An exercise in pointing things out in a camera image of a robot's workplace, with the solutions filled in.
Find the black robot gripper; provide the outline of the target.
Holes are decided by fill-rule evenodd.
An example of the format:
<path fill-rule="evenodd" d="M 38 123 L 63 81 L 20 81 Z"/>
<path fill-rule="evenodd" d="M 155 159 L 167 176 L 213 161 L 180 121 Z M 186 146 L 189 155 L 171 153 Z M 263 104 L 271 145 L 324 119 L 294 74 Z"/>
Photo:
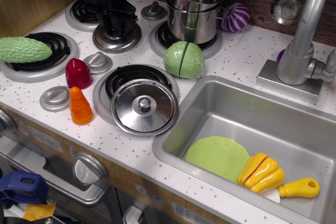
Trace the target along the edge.
<path fill-rule="evenodd" d="M 101 26 L 108 35 L 123 36 L 125 19 L 136 22 L 135 7 L 127 0 L 83 0 L 92 10 L 101 16 Z"/>

